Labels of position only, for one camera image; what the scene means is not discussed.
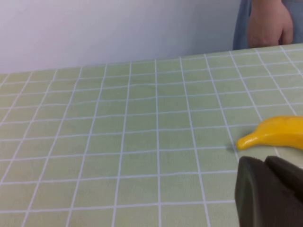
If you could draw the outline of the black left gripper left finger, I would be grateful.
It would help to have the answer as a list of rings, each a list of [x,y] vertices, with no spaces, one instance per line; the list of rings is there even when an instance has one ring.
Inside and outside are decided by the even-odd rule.
[[[301,227],[303,201],[296,198],[265,161],[239,160],[235,203],[241,227]]]

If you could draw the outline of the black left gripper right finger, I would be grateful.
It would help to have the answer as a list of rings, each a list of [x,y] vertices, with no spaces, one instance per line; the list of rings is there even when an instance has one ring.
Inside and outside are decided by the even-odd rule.
[[[288,189],[292,190],[296,198],[303,200],[303,170],[298,166],[276,156],[268,156],[266,165],[274,172]]]

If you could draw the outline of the person's bare hand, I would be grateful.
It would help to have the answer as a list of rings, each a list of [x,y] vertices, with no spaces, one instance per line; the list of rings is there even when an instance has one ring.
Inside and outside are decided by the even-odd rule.
[[[293,21],[281,0],[253,0],[248,21],[250,48],[288,45],[293,42]]]

